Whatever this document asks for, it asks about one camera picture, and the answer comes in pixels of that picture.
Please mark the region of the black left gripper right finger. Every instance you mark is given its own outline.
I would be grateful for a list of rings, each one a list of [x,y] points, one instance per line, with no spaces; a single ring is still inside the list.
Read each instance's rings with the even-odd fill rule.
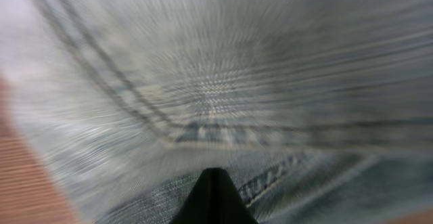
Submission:
[[[213,223],[258,224],[248,212],[228,172],[213,170]]]

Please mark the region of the light blue denim shorts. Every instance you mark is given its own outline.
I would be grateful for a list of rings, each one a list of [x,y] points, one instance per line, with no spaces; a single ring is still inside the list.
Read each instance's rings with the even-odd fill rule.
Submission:
[[[432,0],[1,0],[13,123],[82,221],[226,169],[260,223],[432,207]]]

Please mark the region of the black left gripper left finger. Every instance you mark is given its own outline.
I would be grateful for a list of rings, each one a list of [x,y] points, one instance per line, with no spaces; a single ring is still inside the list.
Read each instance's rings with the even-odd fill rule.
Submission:
[[[205,169],[170,224],[215,224],[217,170]]]

